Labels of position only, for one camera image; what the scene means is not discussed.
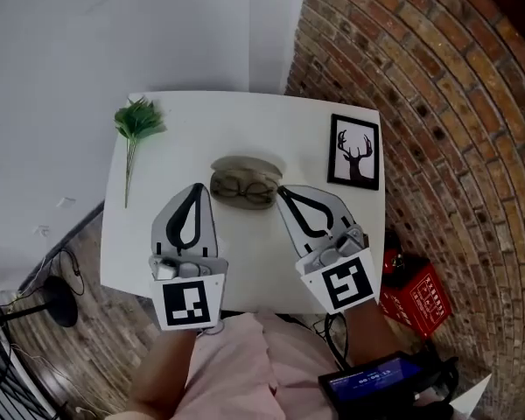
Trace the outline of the person's right forearm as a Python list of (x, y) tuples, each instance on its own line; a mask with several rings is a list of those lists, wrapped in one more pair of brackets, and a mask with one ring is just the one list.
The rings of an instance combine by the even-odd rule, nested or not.
[(363, 365), (403, 350), (374, 299), (347, 309), (344, 317), (351, 364)]

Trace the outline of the person's pink clothing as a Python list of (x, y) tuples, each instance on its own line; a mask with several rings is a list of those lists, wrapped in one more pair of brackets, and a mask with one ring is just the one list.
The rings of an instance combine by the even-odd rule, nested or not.
[[(185, 393), (169, 420), (333, 420), (318, 378), (336, 368), (325, 342), (272, 313), (227, 318), (196, 338)], [(123, 411), (108, 420), (154, 420)]]

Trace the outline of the red fire extinguisher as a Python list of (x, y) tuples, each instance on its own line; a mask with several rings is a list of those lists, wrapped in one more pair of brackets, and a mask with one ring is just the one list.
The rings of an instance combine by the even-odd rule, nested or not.
[(406, 278), (403, 249), (397, 233), (385, 230), (382, 281), (387, 287), (401, 288)]

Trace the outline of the person's left forearm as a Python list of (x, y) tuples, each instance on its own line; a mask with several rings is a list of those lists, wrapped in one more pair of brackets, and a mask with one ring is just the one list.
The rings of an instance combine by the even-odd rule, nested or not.
[(196, 341), (194, 330), (161, 332), (133, 378), (127, 411), (169, 420), (186, 389)]

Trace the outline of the beige glasses case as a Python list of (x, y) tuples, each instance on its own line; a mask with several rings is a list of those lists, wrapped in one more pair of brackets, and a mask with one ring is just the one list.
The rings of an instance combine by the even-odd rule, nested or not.
[[(220, 203), (243, 210), (266, 210), (276, 202), (277, 188), (283, 174), (274, 164), (255, 157), (225, 156), (220, 157), (211, 164), (213, 174), (210, 179), (209, 191), (211, 196)], [(273, 190), (272, 201), (265, 204), (255, 204), (242, 197), (224, 198), (214, 194), (211, 182), (216, 178), (234, 177), (241, 181), (242, 186), (251, 182), (260, 182)]]

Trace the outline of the black device with blue screen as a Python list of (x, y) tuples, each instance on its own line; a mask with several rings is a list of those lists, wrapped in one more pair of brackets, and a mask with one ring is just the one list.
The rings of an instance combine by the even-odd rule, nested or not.
[(406, 353), (322, 375), (318, 383), (338, 417), (377, 417), (411, 404), (425, 369)]

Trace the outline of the black framed deer picture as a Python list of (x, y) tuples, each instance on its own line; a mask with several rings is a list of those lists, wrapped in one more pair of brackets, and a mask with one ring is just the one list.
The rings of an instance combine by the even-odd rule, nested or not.
[(378, 191), (379, 134), (376, 123), (332, 114), (327, 182)]

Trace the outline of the red fire extinguisher box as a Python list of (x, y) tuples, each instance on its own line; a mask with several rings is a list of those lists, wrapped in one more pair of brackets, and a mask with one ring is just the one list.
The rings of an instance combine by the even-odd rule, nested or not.
[(387, 287), (381, 275), (380, 307), (386, 316), (427, 340), (452, 314), (452, 308), (431, 261), (417, 255), (403, 257), (404, 286)]

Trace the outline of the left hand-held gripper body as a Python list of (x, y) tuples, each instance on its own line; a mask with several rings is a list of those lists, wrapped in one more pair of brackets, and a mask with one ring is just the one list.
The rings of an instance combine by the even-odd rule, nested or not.
[(153, 255), (149, 265), (150, 294), (162, 330), (218, 325), (228, 273), (225, 259)]

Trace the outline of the black-rimmed eyeglasses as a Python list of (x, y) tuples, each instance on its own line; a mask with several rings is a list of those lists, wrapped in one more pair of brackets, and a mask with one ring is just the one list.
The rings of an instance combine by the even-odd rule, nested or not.
[(251, 182), (242, 185), (242, 182), (234, 177), (216, 178), (211, 182), (211, 190), (224, 198), (242, 197), (255, 204), (270, 203), (273, 194), (272, 188), (263, 183)]

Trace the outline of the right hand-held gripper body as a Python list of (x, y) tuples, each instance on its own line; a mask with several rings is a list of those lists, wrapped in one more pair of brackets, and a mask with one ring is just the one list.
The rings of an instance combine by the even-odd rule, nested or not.
[(375, 299), (375, 266), (366, 239), (361, 227), (352, 225), (331, 244), (297, 261), (302, 282), (326, 313)]

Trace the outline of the black standing fan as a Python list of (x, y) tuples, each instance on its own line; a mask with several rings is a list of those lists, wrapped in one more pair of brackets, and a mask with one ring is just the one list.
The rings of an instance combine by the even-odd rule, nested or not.
[(69, 420), (67, 405), (55, 402), (14, 347), (8, 323), (47, 312), (61, 327), (72, 327), (78, 308), (71, 287), (61, 277), (49, 276), (38, 289), (43, 303), (7, 313), (0, 305), (0, 420)]

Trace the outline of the green artificial plant sprig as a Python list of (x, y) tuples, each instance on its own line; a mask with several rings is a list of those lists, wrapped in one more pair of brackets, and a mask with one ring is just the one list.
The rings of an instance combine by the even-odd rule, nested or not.
[(115, 129), (126, 142), (124, 207), (128, 207), (130, 181), (139, 143), (147, 137), (166, 131), (164, 113), (154, 101), (144, 96), (119, 108), (114, 115)]

